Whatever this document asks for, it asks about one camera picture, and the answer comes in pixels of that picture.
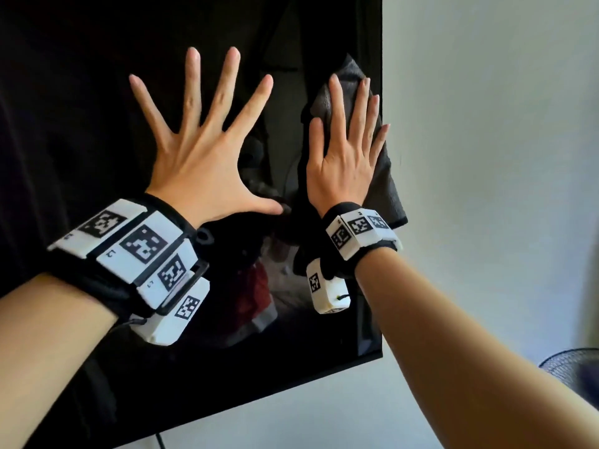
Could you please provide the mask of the person's left hand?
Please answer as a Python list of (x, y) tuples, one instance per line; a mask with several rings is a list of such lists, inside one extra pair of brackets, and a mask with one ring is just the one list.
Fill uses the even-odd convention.
[(201, 56), (190, 47), (185, 61), (182, 122), (170, 145), (157, 145), (146, 192), (173, 207), (194, 228), (240, 213), (252, 193), (237, 168), (243, 142), (261, 115), (273, 88), (266, 75), (228, 129), (204, 131), (200, 123)]

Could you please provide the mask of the person's right hand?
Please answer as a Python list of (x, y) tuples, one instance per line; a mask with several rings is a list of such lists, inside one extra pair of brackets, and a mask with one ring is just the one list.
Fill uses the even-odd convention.
[(321, 165), (306, 167), (307, 195), (320, 218), (333, 206), (342, 202), (362, 205), (370, 187), (376, 166), (370, 165), (370, 148), (377, 134), (376, 124), (380, 97), (370, 95), (362, 145), (348, 142), (343, 91), (336, 74), (331, 75), (329, 91), (332, 117), (328, 149), (324, 147)]

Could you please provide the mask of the grey cleaning cloth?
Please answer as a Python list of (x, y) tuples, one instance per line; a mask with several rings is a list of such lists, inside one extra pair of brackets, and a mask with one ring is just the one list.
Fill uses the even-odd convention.
[[(343, 91), (344, 110), (347, 124), (350, 123), (355, 107), (356, 93), (365, 74), (355, 59), (346, 54), (340, 62), (335, 74), (341, 83)], [(332, 103), (328, 83), (325, 82), (317, 90), (311, 103), (302, 112), (304, 126), (304, 142), (302, 161), (306, 162), (309, 155), (309, 124), (313, 118), (320, 118), (324, 124), (325, 145), (328, 146), (329, 130), (332, 116)], [(397, 188), (391, 175), (391, 160), (384, 146), (378, 156), (373, 178), (364, 206), (378, 212), (392, 229), (397, 229), (408, 223), (408, 218), (402, 207)]]

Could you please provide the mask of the person's left forearm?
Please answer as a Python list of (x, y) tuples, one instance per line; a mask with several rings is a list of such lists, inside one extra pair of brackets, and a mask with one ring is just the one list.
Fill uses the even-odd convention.
[(40, 274), (0, 298), (0, 449), (22, 449), (117, 321), (92, 296)]

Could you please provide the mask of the person's right forearm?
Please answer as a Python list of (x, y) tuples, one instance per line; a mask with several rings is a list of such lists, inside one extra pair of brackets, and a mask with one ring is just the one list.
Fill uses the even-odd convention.
[(355, 277), (445, 449), (599, 449), (599, 412), (510, 351), (393, 249)]

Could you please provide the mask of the black television screen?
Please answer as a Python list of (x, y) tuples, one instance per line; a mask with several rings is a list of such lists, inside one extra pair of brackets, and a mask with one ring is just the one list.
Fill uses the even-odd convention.
[[(202, 59), (210, 105), (230, 46), (241, 52), (232, 117), (259, 78), (273, 94), (242, 154), (247, 177), (291, 205), (303, 112), (352, 56), (381, 90), (382, 0), (0, 0), (0, 296), (42, 269), (45, 248), (146, 187), (152, 134), (128, 75), (172, 128), (183, 62)], [(321, 316), (304, 277), (282, 265), (272, 224), (239, 215), (209, 229), (211, 292), (170, 347), (128, 327), (108, 334), (25, 449), (111, 449), (382, 356), (354, 284), (350, 309)]]

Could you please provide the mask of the right wrist tracker band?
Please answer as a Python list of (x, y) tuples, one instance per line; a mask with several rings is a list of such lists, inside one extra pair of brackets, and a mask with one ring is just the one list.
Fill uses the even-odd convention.
[(402, 249), (397, 234), (377, 211), (353, 202), (336, 204), (323, 218), (316, 213), (304, 219), (300, 234), (304, 238), (293, 269), (308, 280), (311, 301), (319, 314), (350, 307), (346, 282), (355, 279), (355, 268), (363, 256), (380, 247)]

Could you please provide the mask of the wrist tracker band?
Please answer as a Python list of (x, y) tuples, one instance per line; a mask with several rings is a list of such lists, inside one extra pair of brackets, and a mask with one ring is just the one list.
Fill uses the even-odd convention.
[(89, 294), (149, 344), (178, 341), (210, 291), (197, 230), (143, 194), (119, 199), (50, 244), (49, 272)]
[(402, 249), (397, 234), (377, 211), (353, 202), (336, 204), (323, 218), (316, 213), (304, 219), (300, 234), (304, 238), (293, 269), (308, 280), (311, 301), (319, 314), (350, 307), (346, 282), (355, 279), (355, 268), (363, 256), (380, 247)]

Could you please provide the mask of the left wrist tracker band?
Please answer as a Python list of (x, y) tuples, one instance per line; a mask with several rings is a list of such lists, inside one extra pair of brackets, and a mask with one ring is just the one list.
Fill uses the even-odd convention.
[(50, 244), (49, 272), (89, 294), (149, 344), (178, 341), (210, 291), (197, 230), (143, 194), (119, 199)]

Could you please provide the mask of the black fan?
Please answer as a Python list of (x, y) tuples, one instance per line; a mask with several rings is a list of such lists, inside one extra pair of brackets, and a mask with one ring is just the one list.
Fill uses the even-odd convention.
[(599, 348), (564, 350), (548, 357), (538, 367), (558, 378), (599, 411)]

